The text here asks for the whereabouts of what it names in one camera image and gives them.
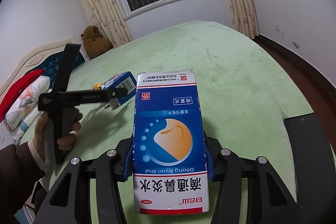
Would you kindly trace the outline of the dark brown sleeve forearm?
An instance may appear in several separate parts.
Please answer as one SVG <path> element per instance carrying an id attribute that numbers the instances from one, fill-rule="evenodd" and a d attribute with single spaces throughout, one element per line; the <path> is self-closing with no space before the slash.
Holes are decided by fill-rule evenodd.
<path id="1" fill-rule="evenodd" d="M 1 223 L 18 223 L 14 215 L 45 175 L 45 162 L 33 141 L 1 149 Z"/>

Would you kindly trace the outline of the person's left hand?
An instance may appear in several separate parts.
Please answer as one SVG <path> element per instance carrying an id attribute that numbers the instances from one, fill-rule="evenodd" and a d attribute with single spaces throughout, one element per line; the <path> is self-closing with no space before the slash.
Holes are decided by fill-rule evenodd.
<path id="1" fill-rule="evenodd" d="M 72 131 L 78 132 L 81 129 L 80 120 L 82 118 L 83 114 L 79 113 L 72 125 Z M 35 125 L 35 135 L 33 138 L 33 145 L 35 147 L 35 150 L 37 151 L 37 153 L 39 154 L 39 156 L 42 158 L 43 161 L 45 161 L 46 159 L 43 130 L 48 121 L 49 121 L 49 115 L 47 112 L 44 111 L 37 119 L 37 123 Z M 61 151 L 70 151 L 74 147 L 75 142 L 76 142 L 75 134 L 69 134 L 57 140 L 57 144 Z"/>

